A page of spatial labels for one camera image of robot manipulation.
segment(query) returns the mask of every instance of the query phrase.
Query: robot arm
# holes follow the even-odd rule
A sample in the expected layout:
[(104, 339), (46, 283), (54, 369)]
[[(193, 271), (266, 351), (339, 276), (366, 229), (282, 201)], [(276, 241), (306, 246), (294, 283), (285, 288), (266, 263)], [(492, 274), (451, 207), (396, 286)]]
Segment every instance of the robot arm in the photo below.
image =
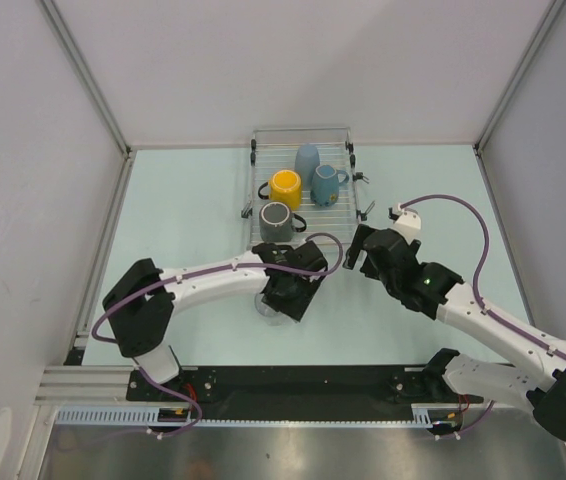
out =
[(265, 305), (300, 321), (324, 277), (311, 279), (263, 268), (264, 264), (311, 272), (327, 268), (325, 257), (312, 241), (296, 249), (262, 243), (225, 262), (195, 268), (161, 270), (149, 258), (139, 260), (103, 300), (106, 311), (144, 287), (170, 278), (176, 281), (129, 302), (109, 316), (121, 355), (134, 359), (154, 381), (171, 380), (180, 372), (174, 352), (163, 341), (172, 315), (230, 295), (262, 293)]
[[(401, 209), (394, 212), (390, 215), (393, 228), (377, 230), (359, 225), (344, 268), (353, 269), (360, 253), (366, 252), (361, 272), (380, 280), (389, 295), (410, 310), (476, 338), (513, 365), (480, 362), (444, 349), (426, 369), (440, 375), (454, 392), (482, 396), (532, 413), (543, 428), (566, 441), (566, 360), (552, 354), (555, 350), (566, 353), (566, 341), (485, 300), (486, 308), (482, 309), (472, 287), (458, 274), (438, 263), (420, 263), (416, 259), (420, 247), (416, 236), (421, 227), (418, 214)], [(549, 344), (549, 351), (493, 320), (487, 309)]]

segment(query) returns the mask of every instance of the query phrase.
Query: mug handle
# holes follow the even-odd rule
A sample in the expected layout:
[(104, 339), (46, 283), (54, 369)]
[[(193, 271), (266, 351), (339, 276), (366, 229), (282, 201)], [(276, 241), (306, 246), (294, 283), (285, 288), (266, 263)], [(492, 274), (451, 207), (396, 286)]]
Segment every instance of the mug handle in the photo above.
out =
[(302, 227), (295, 227), (294, 225), (292, 225), (292, 228), (294, 229), (295, 232), (304, 232), (305, 230), (307, 230), (307, 222), (302, 216), (297, 215), (295, 213), (294, 218), (303, 224)]
[(347, 174), (345, 170), (337, 170), (337, 175), (345, 175), (345, 178), (339, 182), (339, 185), (345, 185), (347, 182), (350, 181), (350, 176)]
[(261, 186), (259, 187), (258, 191), (256, 192), (256, 194), (259, 196), (259, 198), (260, 198), (261, 200), (269, 200), (269, 199), (270, 199), (270, 196), (269, 196), (269, 195), (263, 195), (263, 194), (261, 193), (261, 190), (263, 190), (265, 187), (267, 187), (267, 183), (268, 183), (268, 182), (265, 182), (263, 185), (261, 185)]

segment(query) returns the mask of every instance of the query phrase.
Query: metal rack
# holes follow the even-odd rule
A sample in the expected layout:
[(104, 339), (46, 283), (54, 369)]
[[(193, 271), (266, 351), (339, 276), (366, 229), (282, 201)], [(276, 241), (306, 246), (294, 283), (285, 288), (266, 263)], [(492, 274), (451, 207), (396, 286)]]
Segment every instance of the metal rack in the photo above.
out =
[[(263, 240), (259, 232), (258, 212), (268, 200), (257, 195), (259, 186), (267, 182), (274, 173), (283, 169), (294, 169), (294, 160), (298, 148), (305, 144), (315, 145), (319, 151), (321, 164), (345, 170), (350, 181), (341, 187), (339, 199), (331, 207), (317, 207), (310, 200), (310, 191), (303, 189), (300, 208), (296, 211), (307, 221), (307, 230), (295, 236), (292, 245), (298, 245), (312, 233), (331, 233), (344, 244), (350, 244), (361, 221), (374, 207), (370, 205), (361, 212), (357, 194), (357, 183), (366, 181), (362, 173), (355, 172), (356, 156), (354, 145), (350, 141), (350, 130), (347, 127), (321, 128), (289, 128), (289, 129), (256, 129), (252, 137), (250, 154), (250, 188), (248, 202), (241, 212), (243, 218), (249, 218), (248, 248), (258, 245)], [(327, 238), (317, 238), (319, 245), (330, 245)]]

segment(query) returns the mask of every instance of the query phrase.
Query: light blue cup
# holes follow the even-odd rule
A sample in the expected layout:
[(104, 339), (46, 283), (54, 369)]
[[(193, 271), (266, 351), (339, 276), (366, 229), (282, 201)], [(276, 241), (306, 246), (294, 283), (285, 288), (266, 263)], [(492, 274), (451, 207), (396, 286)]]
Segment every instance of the light blue cup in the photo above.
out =
[[(345, 175), (339, 181), (339, 175)], [(339, 188), (350, 180), (345, 170), (336, 170), (331, 165), (320, 165), (314, 170), (310, 198), (319, 207), (334, 205), (339, 199)]]
[(312, 187), (314, 171), (320, 164), (319, 151), (314, 145), (306, 143), (299, 148), (294, 161), (294, 171), (301, 177), (301, 188), (309, 190)]

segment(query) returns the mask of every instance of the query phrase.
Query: yellow mug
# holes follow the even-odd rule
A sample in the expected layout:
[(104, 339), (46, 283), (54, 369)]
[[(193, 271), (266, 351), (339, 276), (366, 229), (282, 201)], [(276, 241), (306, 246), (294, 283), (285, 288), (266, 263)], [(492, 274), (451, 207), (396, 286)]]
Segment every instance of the yellow mug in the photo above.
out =
[[(270, 186), (270, 194), (261, 193), (265, 187)], [(297, 210), (301, 206), (301, 177), (292, 170), (280, 170), (272, 175), (269, 182), (265, 182), (259, 187), (258, 196), (262, 200), (272, 200), (281, 202)]]

